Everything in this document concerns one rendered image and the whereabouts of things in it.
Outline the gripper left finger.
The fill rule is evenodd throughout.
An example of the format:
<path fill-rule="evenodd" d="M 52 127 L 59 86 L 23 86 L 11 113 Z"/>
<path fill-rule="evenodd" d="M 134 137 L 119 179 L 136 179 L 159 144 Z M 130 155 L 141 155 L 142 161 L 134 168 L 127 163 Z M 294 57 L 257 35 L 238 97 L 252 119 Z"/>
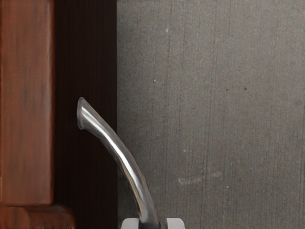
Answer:
<path fill-rule="evenodd" d="M 139 229 L 140 223 L 138 218 L 126 218 L 122 222 L 121 229 Z"/>

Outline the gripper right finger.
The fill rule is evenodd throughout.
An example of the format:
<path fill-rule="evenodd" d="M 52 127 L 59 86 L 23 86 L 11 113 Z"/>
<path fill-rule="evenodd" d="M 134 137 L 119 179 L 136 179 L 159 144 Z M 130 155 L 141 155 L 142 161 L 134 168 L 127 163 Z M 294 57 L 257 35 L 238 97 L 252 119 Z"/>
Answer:
<path fill-rule="evenodd" d="M 185 229 L 185 225 L 180 218 L 167 218 L 166 229 Z"/>

